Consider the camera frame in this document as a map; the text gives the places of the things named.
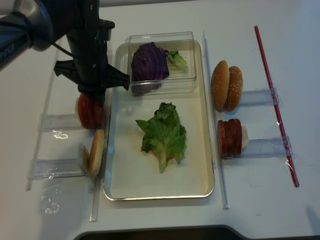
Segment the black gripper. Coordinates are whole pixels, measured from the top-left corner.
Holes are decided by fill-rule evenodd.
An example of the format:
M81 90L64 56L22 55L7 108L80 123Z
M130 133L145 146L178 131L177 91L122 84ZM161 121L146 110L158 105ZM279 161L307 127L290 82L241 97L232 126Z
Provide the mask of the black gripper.
M109 88L129 89L130 77L108 63L107 41L115 23L100 19L97 24L78 26L67 35L67 41L74 55L72 60L56 61L56 76L63 75L77 84L77 89L100 107L105 103L105 91Z

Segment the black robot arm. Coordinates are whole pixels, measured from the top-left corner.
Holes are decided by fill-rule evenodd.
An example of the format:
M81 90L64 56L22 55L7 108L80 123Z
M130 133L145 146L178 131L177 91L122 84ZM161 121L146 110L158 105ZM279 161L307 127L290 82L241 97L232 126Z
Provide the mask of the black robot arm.
M56 61L55 75L71 80L102 106L106 90L128 90L130 77L108 63L107 42L115 23L100 19L99 8L98 0L16 0L0 19L0 67L29 48L54 46L72 58Z

